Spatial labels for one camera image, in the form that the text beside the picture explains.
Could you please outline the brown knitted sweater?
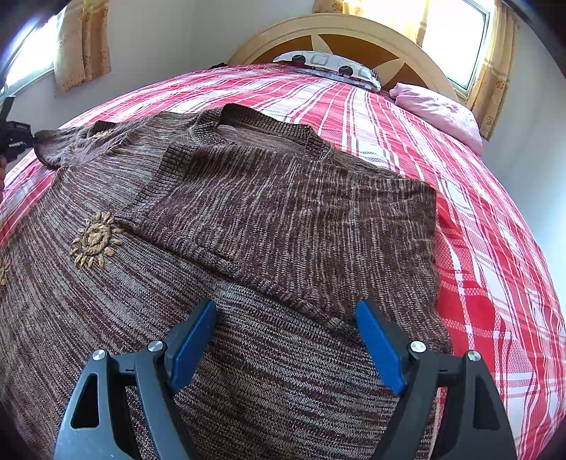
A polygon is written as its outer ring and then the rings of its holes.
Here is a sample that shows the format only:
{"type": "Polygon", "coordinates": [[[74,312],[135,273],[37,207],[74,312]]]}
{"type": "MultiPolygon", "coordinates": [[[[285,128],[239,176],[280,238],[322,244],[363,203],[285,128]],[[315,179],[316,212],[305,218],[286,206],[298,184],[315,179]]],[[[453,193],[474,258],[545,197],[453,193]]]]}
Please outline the brown knitted sweater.
{"type": "Polygon", "coordinates": [[[42,131],[54,174],[1,251],[1,402],[38,459],[98,347],[140,349],[213,301],[175,399],[207,459],[365,459],[396,398],[355,325],[372,301],[452,349],[435,192],[309,126],[228,104],[42,131]]]}

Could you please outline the side window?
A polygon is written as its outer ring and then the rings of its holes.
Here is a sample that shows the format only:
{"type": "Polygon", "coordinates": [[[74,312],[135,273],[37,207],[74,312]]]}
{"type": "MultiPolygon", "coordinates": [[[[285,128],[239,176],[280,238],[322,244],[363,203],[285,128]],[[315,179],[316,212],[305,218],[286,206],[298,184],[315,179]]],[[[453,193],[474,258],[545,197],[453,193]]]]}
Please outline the side window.
{"type": "Polygon", "coordinates": [[[53,70],[64,13],[65,8],[24,40],[1,88],[2,97],[14,96],[38,77],[53,70]]]}

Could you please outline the yellow side window curtain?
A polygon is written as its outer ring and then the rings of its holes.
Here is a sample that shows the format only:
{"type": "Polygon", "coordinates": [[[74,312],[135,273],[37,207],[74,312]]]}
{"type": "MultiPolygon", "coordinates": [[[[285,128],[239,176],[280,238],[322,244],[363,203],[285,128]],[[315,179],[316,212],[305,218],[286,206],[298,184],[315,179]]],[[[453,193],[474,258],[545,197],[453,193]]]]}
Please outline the yellow side window curtain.
{"type": "Polygon", "coordinates": [[[58,93],[111,72],[108,10],[106,0],[71,1],[65,7],[53,63],[58,93]]]}

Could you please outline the red plaid bed sheet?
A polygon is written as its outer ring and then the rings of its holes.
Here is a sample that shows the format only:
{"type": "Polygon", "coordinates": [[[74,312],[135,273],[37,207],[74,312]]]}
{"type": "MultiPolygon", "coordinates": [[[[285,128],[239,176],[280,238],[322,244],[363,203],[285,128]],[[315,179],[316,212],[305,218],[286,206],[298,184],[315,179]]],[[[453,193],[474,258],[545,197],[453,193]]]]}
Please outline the red plaid bed sheet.
{"type": "MultiPolygon", "coordinates": [[[[174,77],[92,108],[54,130],[238,104],[309,126],[342,153],[434,189],[437,311],[451,355],[481,354],[508,414],[516,453],[534,459],[565,417],[565,321],[544,256],[504,187],[468,146],[385,98],[276,65],[174,77]]],[[[11,173],[1,205],[1,251],[54,174],[35,150],[11,173]]],[[[1,455],[36,458],[1,403],[14,443],[1,455]]]]}

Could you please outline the pink pillow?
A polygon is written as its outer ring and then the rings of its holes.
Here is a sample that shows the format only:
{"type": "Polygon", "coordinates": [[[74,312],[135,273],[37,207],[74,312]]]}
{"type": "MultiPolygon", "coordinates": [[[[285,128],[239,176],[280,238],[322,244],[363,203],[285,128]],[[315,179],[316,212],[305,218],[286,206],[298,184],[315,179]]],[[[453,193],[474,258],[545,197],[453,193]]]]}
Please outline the pink pillow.
{"type": "Polygon", "coordinates": [[[484,153],[478,123],[464,105],[428,88],[401,82],[391,88],[389,96],[398,107],[454,137],[478,156],[484,153]]]}

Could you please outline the yellow curtain by headboard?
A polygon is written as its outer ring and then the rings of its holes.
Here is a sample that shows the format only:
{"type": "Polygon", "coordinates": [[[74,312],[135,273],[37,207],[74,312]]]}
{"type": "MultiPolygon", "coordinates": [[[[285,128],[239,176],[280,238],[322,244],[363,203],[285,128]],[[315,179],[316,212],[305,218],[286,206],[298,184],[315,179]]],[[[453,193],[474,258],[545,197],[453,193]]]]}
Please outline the yellow curtain by headboard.
{"type": "MultiPolygon", "coordinates": [[[[343,11],[345,1],[315,1],[312,12],[343,11]]],[[[492,1],[494,11],[484,57],[471,91],[467,96],[457,92],[464,105],[474,114],[481,137],[490,139],[503,109],[513,63],[517,22],[515,15],[502,1],[492,1]]]]}

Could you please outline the grey patterned pillow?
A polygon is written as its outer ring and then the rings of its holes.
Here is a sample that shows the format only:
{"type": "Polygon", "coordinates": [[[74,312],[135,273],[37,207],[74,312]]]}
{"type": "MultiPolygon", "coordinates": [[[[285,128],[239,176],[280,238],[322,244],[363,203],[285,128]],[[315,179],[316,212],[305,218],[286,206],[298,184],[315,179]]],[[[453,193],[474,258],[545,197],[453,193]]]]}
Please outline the grey patterned pillow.
{"type": "Polygon", "coordinates": [[[272,62],[294,66],[299,73],[343,82],[374,93],[382,89],[375,71],[337,54],[291,51],[280,54],[272,62]]]}

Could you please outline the cream wooden headboard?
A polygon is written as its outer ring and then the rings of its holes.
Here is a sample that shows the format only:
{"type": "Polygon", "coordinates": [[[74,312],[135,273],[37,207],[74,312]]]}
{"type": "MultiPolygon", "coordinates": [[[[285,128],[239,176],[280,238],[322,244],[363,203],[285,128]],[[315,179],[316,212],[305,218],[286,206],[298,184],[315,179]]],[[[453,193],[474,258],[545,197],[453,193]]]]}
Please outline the cream wooden headboard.
{"type": "Polygon", "coordinates": [[[458,100],[438,64],[414,41],[385,25],[354,15],[313,13],[278,22],[255,34],[228,63],[269,63],[291,51],[332,53],[357,61],[377,74],[385,90],[403,82],[458,100]]]}

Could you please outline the bright window behind bed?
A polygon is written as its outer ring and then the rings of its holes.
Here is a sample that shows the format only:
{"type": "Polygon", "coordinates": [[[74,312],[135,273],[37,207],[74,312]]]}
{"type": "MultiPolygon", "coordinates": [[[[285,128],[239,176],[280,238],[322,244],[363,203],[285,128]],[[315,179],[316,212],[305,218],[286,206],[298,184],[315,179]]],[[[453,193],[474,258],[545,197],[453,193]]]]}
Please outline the bright window behind bed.
{"type": "Polygon", "coordinates": [[[478,75],[494,3],[473,0],[345,1],[343,11],[387,26],[414,41],[456,91],[467,96],[478,75]]]}

